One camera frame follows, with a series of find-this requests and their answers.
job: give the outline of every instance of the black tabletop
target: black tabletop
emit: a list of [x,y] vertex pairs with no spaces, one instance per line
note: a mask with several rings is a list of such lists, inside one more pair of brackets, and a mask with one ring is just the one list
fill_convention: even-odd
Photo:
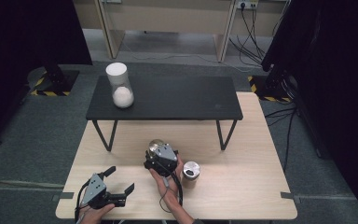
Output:
[[129,77],[134,103],[113,104],[106,76],[98,79],[88,120],[242,119],[230,77]]

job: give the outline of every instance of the black curtain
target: black curtain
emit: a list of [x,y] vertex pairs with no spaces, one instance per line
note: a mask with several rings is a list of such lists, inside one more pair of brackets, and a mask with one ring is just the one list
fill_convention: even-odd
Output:
[[306,2],[292,0],[263,66],[274,64],[271,79],[284,72],[296,79],[312,122],[358,199],[358,1]]
[[91,64],[71,0],[0,1],[0,131],[30,71],[64,63]]

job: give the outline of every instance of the robotic hand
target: robotic hand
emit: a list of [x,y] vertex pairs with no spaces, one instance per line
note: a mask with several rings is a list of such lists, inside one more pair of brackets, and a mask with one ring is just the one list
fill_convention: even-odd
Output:
[[178,151],[173,151],[169,144],[164,143],[162,140],[155,139],[149,143],[144,166],[147,170],[153,168],[159,175],[167,177],[171,175],[177,167],[177,154]]
[[[116,170],[116,166],[110,167],[103,173],[93,174],[92,177],[82,186],[77,196],[77,208],[75,211],[75,220],[78,220],[78,214],[82,207],[89,205],[91,208],[100,209],[109,203],[113,203],[115,207],[124,207],[126,205],[127,196],[135,189],[135,185],[131,184],[121,194],[111,194],[106,191],[106,185],[103,177],[108,177]],[[87,187],[83,201],[79,204],[81,192]]]

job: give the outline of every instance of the transparent container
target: transparent container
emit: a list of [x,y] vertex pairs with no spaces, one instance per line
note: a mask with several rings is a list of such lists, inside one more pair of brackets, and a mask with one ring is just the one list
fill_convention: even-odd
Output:
[[127,66],[124,63],[111,63],[106,67],[106,74],[112,87],[113,103],[120,108],[133,104],[133,93]]

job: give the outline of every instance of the person's hand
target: person's hand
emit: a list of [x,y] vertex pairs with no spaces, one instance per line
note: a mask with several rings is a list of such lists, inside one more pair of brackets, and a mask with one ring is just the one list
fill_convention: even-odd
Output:
[[100,209],[93,209],[86,206],[80,209],[79,222],[81,224],[99,224],[103,219],[103,216],[115,207],[113,203],[107,204]]
[[[174,171],[176,176],[181,178],[181,174],[183,172],[183,161],[180,158],[179,154],[177,155],[178,164]],[[159,175],[157,171],[155,171],[153,168],[149,169],[150,174],[153,176],[153,178],[156,180],[158,192],[161,197],[163,197],[164,202],[167,204],[167,206],[170,209],[170,205],[173,203],[177,203],[177,194],[178,194],[178,187],[176,186],[175,182],[173,181],[173,178],[171,176],[166,177],[168,180],[169,186],[168,188],[165,186],[163,176]]]
[[[175,173],[178,176],[179,181],[180,181],[184,164],[183,164],[183,161],[179,155],[177,155],[177,158],[178,158],[178,165],[175,169]],[[179,202],[177,200],[178,187],[176,186],[172,177],[171,176],[166,177],[166,179],[168,180],[168,184],[169,184],[169,186],[167,187],[164,183],[165,177],[159,175],[153,169],[149,169],[149,172],[153,176],[153,178],[156,180],[159,195],[162,197],[162,199],[164,200],[168,209],[170,209],[170,211],[172,212],[172,214],[176,218],[176,220],[180,224],[193,223],[194,218],[191,217],[187,213],[187,211],[179,204]]]

